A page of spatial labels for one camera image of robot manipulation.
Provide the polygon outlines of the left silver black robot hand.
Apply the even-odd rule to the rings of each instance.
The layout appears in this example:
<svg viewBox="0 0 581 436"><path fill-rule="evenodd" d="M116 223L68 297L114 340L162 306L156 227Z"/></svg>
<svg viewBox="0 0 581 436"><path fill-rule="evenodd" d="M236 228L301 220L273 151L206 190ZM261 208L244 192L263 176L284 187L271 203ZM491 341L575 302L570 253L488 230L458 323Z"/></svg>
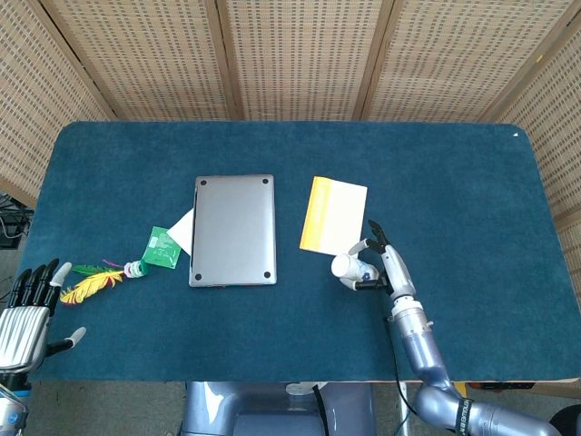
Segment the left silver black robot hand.
<svg viewBox="0 0 581 436"><path fill-rule="evenodd" d="M54 259L17 277L1 312L3 375L32 372L44 359L73 349L86 335L80 327L60 341L47 341L64 279L71 270L70 263Z"/></svg>

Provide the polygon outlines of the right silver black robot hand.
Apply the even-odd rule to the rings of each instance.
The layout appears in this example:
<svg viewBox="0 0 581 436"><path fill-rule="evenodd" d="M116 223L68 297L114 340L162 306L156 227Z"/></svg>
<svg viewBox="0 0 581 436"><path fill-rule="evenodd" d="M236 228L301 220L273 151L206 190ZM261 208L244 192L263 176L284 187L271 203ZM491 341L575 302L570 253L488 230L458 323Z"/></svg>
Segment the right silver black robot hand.
<svg viewBox="0 0 581 436"><path fill-rule="evenodd" d="M409 270L383 232L382 227L368 220L373 238L365 238L353 245L347 253L338 254L331 262L332 274L352 291L383 290L395 302L400 297L413 297L416 288ZM364 251L378 254L383 269L359 258Z"/></svg>

